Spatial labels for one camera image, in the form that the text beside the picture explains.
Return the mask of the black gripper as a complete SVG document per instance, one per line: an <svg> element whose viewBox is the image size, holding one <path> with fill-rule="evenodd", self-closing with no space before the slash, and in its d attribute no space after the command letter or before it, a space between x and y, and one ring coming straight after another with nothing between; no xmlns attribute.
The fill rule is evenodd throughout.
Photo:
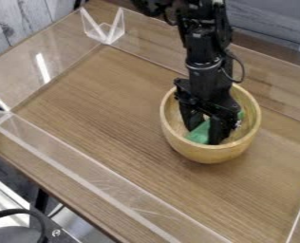
<svg viewBox="0 0 300 243"><path fill-rule="evenodd" d="M194 130L210 116L209 145L218 145L237 124L240 105L230 94L234 84L233 62L186 62L189 78L177 78L175 99L187 131Z"/></svg>

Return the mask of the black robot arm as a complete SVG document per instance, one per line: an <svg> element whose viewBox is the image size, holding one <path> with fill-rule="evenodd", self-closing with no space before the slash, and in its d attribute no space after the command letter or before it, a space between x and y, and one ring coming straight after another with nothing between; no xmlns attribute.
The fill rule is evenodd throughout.
<svg viewBox="0 0 300 243"><path fill-rule="evenodd" d="M187 138L218 145L237 129L241 112L232 96L236 56L225 0L182 0L174 16L165 22L178 28L187 51L187 77L174 80Z"/></svg>

